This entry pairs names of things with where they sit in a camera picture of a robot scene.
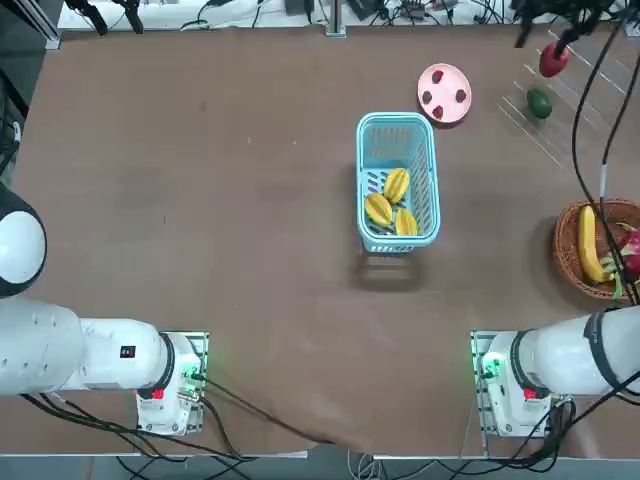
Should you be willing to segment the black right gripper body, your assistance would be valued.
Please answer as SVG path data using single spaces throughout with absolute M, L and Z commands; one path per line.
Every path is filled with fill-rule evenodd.
M 579 18 L 582 14 L 599 18 L 608 13 L 614 1 L 607 0 L 526 0 L 522 2 L 522 17 L 537 18 L 552 14 L 563 18 Z

